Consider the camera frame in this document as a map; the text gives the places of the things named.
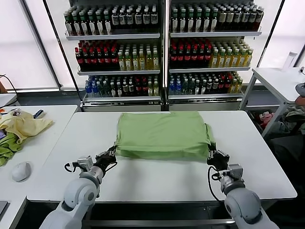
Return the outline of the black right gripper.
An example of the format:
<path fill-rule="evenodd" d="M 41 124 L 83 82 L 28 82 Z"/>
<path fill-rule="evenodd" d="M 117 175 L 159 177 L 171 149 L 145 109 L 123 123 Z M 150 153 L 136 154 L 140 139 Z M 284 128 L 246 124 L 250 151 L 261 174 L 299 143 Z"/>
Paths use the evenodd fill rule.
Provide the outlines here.
<path fill-rule="evenodd" d="M 228 167 L 229 155 L 222 150 L 209 151 L 207 164 L 214 166 L 217 171 L 226 170 Z"/>

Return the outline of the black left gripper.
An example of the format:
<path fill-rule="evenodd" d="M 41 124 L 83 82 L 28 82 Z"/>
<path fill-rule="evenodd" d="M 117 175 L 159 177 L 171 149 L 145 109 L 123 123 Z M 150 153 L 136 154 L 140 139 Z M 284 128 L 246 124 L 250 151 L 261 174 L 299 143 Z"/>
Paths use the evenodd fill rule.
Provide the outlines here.
<path fill-rule="evenodd" d="M 107 151 L 103 151 L 96 156 L 95 166 L 99 167 L 102 171 L 106 171 L 107 167 L 113 168 L 117 165 L 115 156 L 116 147 L 112 146 Z"/>

